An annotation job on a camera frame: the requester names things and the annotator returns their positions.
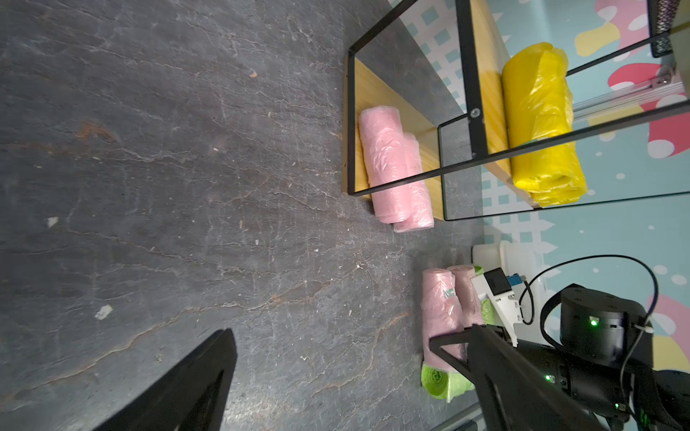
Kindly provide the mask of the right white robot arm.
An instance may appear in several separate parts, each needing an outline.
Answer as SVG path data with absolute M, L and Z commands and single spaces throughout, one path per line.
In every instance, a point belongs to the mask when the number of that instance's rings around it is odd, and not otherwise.
M 560 338 L 512 344 L 494 325 L 429 341 L 431 351 L 475 386 L 490 430 L 689 428 L 689 375 L 654 369 L 652 313 L 576 284 L 542 308 L 560 311 Z

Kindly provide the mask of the pink trash bag roll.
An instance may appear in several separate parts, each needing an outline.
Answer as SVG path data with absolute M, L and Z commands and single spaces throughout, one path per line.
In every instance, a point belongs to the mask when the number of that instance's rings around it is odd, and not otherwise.
M 411 176 L 415 176 L 423 172 L 420 145 L 413 134 L 405 133 L 404 137 L 406 139 L 405 155 L 408 171 Z M 434 227 L 431 196 L 425 181 L 411 183 L 410 191 L 411 215 L 404 221 L 394 224 L 395 233 L 406 233 Z
M 379 106 L 362 111 L 359 135 L 370 188 L 409 176 L 398 109 Z M 411 215 L 409 184 L 375 192 L 371 197 L 375 215 L 382 223 L 400 223 Z
M 456 278 L 447 269 L 425 269 L 422 272 L 422 341 L 426 366 L 447 373 L 456 369 L 429 348 L 429 340 L 451 332 L 461 332 L 462 307 L 456 295 Z
M 472 265 L 455 265 L 447 268 L 455 277 L 456 296 L 461 305 L 461 322 L 464 328 L 484 324 L 482 303 L 474 289 L 472 280 L 476 269 Z

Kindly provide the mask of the green trash bag roll floor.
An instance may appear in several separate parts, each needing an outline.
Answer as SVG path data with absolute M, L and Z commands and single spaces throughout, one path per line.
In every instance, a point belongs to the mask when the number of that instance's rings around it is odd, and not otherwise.
M 433 399 L 447 403 L 475 390 L 474 384 L 460 373 L 441 371 L 426 364 L 422 365 L 420 371 L 420 383 Z

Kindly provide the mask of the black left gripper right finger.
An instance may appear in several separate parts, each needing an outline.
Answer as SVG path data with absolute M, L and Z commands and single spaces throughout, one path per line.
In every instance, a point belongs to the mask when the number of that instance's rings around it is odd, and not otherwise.
M 485 326 L 470 330 L 469 366 L 488 430 L 602 430 Z

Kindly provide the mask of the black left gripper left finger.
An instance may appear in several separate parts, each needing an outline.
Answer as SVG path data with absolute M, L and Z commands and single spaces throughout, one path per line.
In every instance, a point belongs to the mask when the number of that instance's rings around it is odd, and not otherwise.
M 230 329 L 218 330 L 99 430 L 219 430 L 235 373 Z

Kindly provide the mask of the green trash bag roll right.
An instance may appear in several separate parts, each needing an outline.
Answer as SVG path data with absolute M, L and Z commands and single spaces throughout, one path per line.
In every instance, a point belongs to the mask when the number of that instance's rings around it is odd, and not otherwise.
M 497 317 L 491 300 L 484 294 L 479 295 L 479 298 L 484 323 L 494 325 L 497 321 Z

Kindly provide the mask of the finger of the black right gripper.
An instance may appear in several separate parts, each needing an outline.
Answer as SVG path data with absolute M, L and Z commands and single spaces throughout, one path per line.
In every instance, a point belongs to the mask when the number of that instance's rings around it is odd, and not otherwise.
M 434 355 L 473 383 L 474 373 L 468 354 L 471 336 L 472 330 L 441 334 L 429 339 L 429 349 Z

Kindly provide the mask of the yellow trash bag roll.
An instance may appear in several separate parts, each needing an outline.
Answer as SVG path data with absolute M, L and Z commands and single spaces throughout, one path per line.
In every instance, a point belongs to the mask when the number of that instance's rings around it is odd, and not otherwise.
M 501 83 L 511 148 L 573 132 L 573 97 L 566 82 L 568 58 L 547 42 L 513 56 Z M 512 181 L 541 207 L 573 204 L 588 191 L 576 143 L 510 159 Z

